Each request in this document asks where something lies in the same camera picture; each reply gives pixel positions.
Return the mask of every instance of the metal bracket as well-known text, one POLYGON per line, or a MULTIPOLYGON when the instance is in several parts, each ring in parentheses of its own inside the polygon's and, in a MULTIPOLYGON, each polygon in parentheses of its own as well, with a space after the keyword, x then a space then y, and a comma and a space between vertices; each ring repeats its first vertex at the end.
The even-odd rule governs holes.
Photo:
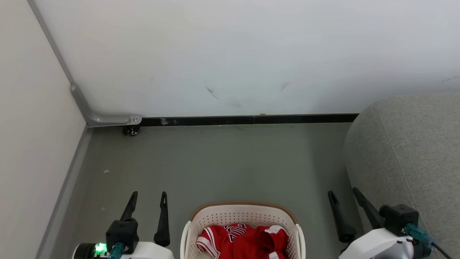
POLYGON ((69 68, 64 62, 64 59, 59 52, 58 46, 56 45, 53 37, 51 36, 50 30, 48 29, 45 20, 43 19, 35 0, 28 0, 32 11, 34 12, 37 20, 45 33, 46 38, 48 39, 51 48, 53 49, 59 63, 61 64, 62 69, 64 70, 65 75, 70 82, 70 91, 74 96, 75 102, 80 108, 81 114, 86 120, 89 128, 95 127, 109 127, 109 126, 134 126, 141 123, 142 116, 140 115, 102 115, 94 112, 89 106, 85 96, 81 92, 80 87, 75 83, 72 75, 70 74, 69 68))
POLYGON ((74 96, 75 102, 80 108, 81 114, 86 120, 88 127, 109 127, 109 126, 131 126, 141 123, 140 115, 102 115, 94 112, 88 104, 80 87, 76 83, 70 84, 70 91, 74 96))

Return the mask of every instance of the white plastic basket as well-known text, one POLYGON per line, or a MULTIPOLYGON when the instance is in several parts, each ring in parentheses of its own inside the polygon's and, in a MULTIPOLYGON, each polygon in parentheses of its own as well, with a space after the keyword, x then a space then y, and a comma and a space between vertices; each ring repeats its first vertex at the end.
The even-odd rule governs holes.
POLYGON ((288 259, 305 259, 305 238, 295 216, 286 208, 258 202, 218 202, 198 208, 184 227, 180 259, 197 259, 201 253, 195 243, 203 228, 210 225, 244 223, 251 227, 280 225, 287 230, 288 259))

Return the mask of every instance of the basket handle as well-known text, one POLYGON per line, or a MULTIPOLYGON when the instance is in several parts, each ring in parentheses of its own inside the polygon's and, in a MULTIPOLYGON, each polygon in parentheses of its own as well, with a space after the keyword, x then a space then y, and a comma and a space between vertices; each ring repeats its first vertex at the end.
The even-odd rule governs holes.
POLYGON ((298 224, 299 222, 297 221, 297 218, 294 216, 294 214, 288 210, 287 208, 274 204, 274 203, 268 203, 268 202, 258 202, 258 201, 248 201, 248 200, 230 200, 230 201, 219 201, 219 202, 210 202, 206 203, 200 207, 198 207, 190 217, 190 221, 193 221, 195 219, 195 216, 202 210, 204 210, 207 207, 213 207, 213 206, 222 206, 222 205, 250 205, 250 206, 261 206, 261 207, 270 207, 270 208, 276 208, 284 211, 289 217, 291 217, 292 221, 294 224, 298 224))
POLYGON ((304 232, 302 231, 302 228, 299 226, 299 224, 295 225, 297 227, 297 235, 299 236, 300 240, 300 258, 305 259, 306 258, 306 248, 305 248, 305 237, 304 237, 304 232))
POLYGON ((184 230, 182 231, 182 237, 180 238, 180 259, 185 259, 185 249, 187 246, 187 235, 189 233, 191 221, 185 224, 184 230))

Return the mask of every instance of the red jersey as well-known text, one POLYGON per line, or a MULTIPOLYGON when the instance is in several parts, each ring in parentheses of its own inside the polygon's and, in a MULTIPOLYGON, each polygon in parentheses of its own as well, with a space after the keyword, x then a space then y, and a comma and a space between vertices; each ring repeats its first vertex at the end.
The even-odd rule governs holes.
POLYGON ((251 228, 246 224, 213 225, 196 241, 215 259, 286 259, 288 235, 278 225, 251 228))

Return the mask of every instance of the gray couch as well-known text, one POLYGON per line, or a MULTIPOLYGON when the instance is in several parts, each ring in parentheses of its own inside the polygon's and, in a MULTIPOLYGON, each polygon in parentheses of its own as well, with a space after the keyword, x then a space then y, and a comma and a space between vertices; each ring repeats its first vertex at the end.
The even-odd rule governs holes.
MULTIPOLYGON (((460 94, 378 101, 352 124, 344 152, 351 185, 377 210, 401 203, 416 209, 419 226, 460 258, 460 94)), ((430 258, 444 257, 435 251, 430 258)))

